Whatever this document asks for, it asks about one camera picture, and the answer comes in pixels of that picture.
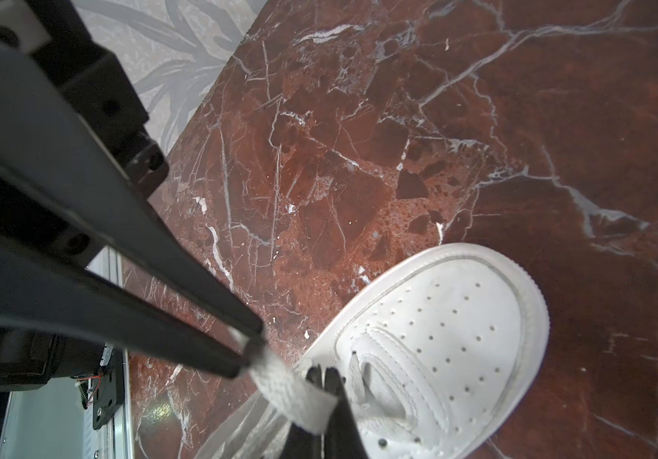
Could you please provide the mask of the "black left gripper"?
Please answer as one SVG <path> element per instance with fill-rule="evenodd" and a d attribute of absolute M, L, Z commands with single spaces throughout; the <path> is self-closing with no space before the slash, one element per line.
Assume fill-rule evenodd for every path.
<path fill-rule="evenodd" d="M 80 266 L 104 247 L 93 236 L 227 325 L 261 337 L 260 317 L 143 198 L 168 175 L 147 120 L 118 57 L 93 40 L 73 2 L 0 1 L 0 233 Z"/>

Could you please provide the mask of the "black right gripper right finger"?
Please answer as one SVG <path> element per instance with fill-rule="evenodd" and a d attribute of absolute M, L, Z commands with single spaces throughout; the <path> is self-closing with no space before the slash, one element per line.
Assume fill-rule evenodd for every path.
<path fill-rule="evenodd" d="M 367 459 L 363 441 L 348 397 L 344 379 L 338 369 L 327 368 L 324 374 L 324 390 L 335 395 L 338 403 L 329 419 L 324 434 L 324 457 L 327 459 Z"/>

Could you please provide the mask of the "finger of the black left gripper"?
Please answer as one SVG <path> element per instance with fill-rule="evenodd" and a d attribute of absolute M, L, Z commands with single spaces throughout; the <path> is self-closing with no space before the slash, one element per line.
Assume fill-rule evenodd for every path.
<path fill-rule="evenodd" d="M 233 379 L 241 356 L 90 271 L 0 234 L 0 327 L 137 351 Z"/>

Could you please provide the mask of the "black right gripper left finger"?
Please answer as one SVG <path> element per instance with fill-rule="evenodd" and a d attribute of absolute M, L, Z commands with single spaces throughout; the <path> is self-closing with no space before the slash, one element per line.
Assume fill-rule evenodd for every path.
<path fill-rule="evenodd" d="M 308 369 L 306 383 L 298 392 L 298 405 L 291 413 L 288 431 L 280 458 L 323 458 L 322 433 L 325 429 L 325 392 L 319 365 Z"/>

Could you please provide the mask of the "white shoelace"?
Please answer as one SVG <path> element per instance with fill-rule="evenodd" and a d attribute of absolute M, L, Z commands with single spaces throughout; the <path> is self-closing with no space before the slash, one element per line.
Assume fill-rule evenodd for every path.
<path fill-rule="evenodd" d="M 249 339 L 233 327 L 229 328 L 233 339 L 242 347 L 243 356 L 248 359 L 247 373 L 252 378 L 257 390 L 266 401 L 291 423 L 291 413 L 298 405 L 298 392 L 306 380 L 293 367 L 287 365 L 268 344 L 257 339 Z M 338 403 L 338 398 L 325 392 L 325 429 Z"/>

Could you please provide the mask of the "white sneaker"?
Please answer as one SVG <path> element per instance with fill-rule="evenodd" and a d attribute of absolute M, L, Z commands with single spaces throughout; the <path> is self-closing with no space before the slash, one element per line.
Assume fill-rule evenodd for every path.
<path fill-rule="evenodd" d="M 290 365 L 334 367 L 368 458 L 464 458 L 535 380 L 549 336 L 541 290 L 474 244 L 438 246 L 367 285 Z M 292 423 L 256 388 L 202 458 L 277 458 Z"/>

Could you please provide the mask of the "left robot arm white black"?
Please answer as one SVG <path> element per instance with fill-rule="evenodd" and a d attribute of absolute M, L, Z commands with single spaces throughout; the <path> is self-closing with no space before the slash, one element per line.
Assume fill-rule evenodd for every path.
<path fill-rule="evenodd" d="M 250 339 L 261 319 L 149 205 L 168 175 L 120 61 L 69 1 L 0 1 L 0 391 L 99 371 L 107 346 L 232 379 L 246 356 L 88 270 L 110 248 Z"/>

